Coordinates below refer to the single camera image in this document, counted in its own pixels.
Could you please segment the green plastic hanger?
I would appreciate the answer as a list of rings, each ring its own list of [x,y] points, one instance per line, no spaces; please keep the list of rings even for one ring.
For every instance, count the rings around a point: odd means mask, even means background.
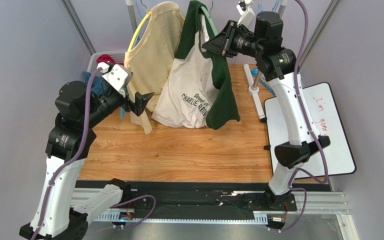
[[[199,3],[198,16],[200,26],[199,30],[203,36],[203,39],[208,41],[212,37],[215,37],[218,34],[218,31],[211,18],[210,11],[206,7],[206,5],[201,2]]]

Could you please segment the green and white t-shirt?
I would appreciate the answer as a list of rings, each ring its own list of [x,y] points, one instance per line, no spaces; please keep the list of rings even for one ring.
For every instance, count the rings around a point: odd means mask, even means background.
[[[218,130],[241,119],[226,58],[203,48],[215,36],[205,7],[189,2],[177,53],[151,115],[167,127]]]

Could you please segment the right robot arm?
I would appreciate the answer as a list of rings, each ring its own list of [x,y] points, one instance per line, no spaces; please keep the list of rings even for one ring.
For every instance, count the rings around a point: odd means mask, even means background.
[[[324,148],[331,143],[328,136],[320,134],[309,114],[299,61],[291,49],[282,46],[283,26],[278,13],[263,11],[257,14],[253,32],[229,20],[219,34],[202,45],[205,50],[223,57],[233,58],[237,54],[253,57],[281,107],[288,141],[274,148],[278,164],[264,191],[264,202],[271,209],[280,207],[287,200],[297,171],[314,154],[320,153],[324,176],[328,177]]]

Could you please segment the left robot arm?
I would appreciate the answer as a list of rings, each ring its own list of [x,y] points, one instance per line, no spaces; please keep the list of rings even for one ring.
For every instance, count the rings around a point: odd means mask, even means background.
[[[129,100],[111,85],[86,97],[87,86],[72,81],[61,87],[55,100],[58,114],[46,145],[46,175],[38,209],[19,235],[31,240],[81,240],[90,224],[108,208],[131,198],[131,185],[110,180],[89,199],[72,205],[81,168],[96,139],[93,128],[116,109],[143,114],[153,93],[136,93]]]

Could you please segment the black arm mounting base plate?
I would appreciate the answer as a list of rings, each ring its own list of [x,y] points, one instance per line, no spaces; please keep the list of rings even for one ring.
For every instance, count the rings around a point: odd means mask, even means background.
[[[267,183],[130,182],[121,200],[133,216],[162,220],[252,220],[254,212],[297,211],[295,196],[269,196]]]

